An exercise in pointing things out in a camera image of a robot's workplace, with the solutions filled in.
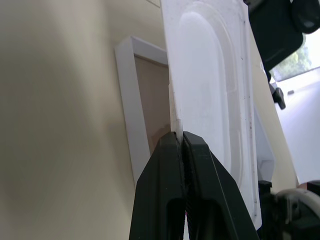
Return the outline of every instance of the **plastic container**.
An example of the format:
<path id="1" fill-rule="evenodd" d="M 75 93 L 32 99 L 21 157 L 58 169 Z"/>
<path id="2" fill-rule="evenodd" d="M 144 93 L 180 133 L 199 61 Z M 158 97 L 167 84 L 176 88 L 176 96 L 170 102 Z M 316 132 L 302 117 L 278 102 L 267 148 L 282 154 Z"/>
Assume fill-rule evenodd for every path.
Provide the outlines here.
<path id="1" fill-rule="evenodd" d="M 162 0 L 171 127 L 201 136 L 261 226 L 248 7 L 241 0 Z"/>

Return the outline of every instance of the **tree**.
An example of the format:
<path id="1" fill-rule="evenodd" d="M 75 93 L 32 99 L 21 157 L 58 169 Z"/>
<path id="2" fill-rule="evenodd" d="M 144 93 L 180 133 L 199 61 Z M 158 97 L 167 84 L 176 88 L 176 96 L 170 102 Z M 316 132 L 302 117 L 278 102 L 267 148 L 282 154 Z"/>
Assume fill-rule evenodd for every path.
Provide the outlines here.
<path id="1" fill-rule="evenodd" d="M 292 78 L 311 70 L 308 47 L 304 44 L 296 52 L 274 67 L 270 73 L 276 81 Z"/>

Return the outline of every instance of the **white plastic lid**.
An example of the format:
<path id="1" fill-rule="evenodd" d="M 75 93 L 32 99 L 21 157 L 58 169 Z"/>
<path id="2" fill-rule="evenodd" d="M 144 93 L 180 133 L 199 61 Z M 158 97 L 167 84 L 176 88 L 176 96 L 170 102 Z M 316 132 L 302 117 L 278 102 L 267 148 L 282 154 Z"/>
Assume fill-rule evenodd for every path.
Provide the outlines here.
<path id="1" fill-rule="evenodd" d="M 261 226 L 249 19 L 241 0 L 162 0 L 178 136 L 202 137 Z"/>

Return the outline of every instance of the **green foliage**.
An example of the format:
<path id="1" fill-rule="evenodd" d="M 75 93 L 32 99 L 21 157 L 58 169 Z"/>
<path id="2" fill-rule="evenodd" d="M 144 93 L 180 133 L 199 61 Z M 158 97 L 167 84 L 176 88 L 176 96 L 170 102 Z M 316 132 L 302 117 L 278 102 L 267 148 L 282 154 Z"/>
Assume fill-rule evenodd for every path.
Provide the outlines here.
<path id="1" fill-rule="evenodd" d="M 270 73 L 276 81 L 281 81 L 302 74 L 311 68 L 308 47 L 303 45 L 274 67 Z"/>

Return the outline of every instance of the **white plastic tray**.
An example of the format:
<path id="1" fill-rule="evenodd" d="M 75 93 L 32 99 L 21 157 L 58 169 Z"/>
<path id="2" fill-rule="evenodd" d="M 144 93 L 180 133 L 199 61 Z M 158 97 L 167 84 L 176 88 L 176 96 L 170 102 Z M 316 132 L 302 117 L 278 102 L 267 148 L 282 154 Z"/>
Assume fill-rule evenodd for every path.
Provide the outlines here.
<path id="1" fill-rule="evenodd" d="M 201 136 L 261 226 L 248 9 L 241 0 L 162 0 L 171 127 Z"/>

